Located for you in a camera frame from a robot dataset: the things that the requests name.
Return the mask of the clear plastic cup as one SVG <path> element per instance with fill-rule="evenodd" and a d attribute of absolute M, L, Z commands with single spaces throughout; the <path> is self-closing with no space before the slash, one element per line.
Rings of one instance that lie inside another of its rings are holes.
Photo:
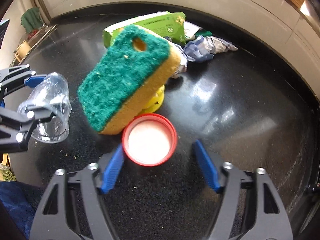
<path fill-rule="evenodd" d="M 32 111 L 36 118 L 40 110 L 53 114 L 51 120 L 37 124 L 31 136 L 48 144 L 65 140 L 69 135 L 68 121 L 72 111 L 67 80 L 54 72 L 31 76 L 24 84 L 33 91 L 27 100 L 20 103 L 17 112 L 31 116 L 29 112 Z"/>

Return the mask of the red bottle cap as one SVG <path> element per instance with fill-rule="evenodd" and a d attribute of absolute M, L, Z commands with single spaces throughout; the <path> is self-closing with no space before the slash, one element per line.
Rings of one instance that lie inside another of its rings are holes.
<path fill-rule="evenodd" d="M 164 116 L 149 113 L 134 118 L 124 129 L 122 146 L 127 157 L 145 167 L 162 165 L 176 150 L 178 136 Z"/>

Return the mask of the green yellow sponge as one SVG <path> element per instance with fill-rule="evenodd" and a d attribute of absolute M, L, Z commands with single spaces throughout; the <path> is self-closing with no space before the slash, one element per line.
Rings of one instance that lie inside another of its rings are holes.
<path fill-rule="evenodd" d="M 141 26 L 126 26 L 78 88 L 89 125 L 100 134 L 120 133 L 180 62 L 172 42 Z"/>

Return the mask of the steel kitchen sink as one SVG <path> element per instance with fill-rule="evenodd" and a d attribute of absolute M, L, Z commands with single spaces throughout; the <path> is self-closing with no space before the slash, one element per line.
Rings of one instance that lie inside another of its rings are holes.
<path fill-rule="evenodd" d="M 14 51 L 14 59 L 9 67 L 19 66 L 25 58 L 46 38 L 48 38 L 56 29 L 57 24 L 41 28 L 33 37 L 24 39 Z"/>

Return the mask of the green cloth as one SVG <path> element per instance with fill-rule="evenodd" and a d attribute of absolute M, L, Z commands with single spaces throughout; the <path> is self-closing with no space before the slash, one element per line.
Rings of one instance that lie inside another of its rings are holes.
<path fill-rule="evenodd" d="M 40 10 L 38 7 L 28 9 L 21 16 L 21 25 L 24 27 L 26 33 L 31 33 L 34 30 L 40 29 L 43 25 L 43 21 L 40 16 Z"/>

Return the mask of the crumpled blue white wrapper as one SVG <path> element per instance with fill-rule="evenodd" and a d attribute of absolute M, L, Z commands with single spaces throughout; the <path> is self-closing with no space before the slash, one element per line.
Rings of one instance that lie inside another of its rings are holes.
<path fill-rule="evenodd" d="M 171 76 L 173 79 L 179 78 L 182 73 L 186 72 L 188 62 L 203 63 L 212 60 L 216 54 L 238 50 L 231 42 L 215 37 L 210 31 L 193 23 L 185 21 L 183 26 L 187 42 L 184 47 L 173 43 L 171 38 L 165 37 L 177 47 L 181 57 L 180 66 Z"/>

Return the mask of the green cardboard box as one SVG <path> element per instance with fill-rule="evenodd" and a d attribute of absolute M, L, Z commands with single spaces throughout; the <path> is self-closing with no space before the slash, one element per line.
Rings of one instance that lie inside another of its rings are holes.
<path fill-rule="evenodd" d="M 105 48 L 108 48 L 113 44 L 121 29 L 128 25 L 138 25 L 161 37 L 169 37 L 176 44 L 185 44 L 184 22 L 185 14 L 183 12 L 159 11 L 137 16 L 106 27 L 103 30 L 103 43 Z"/>

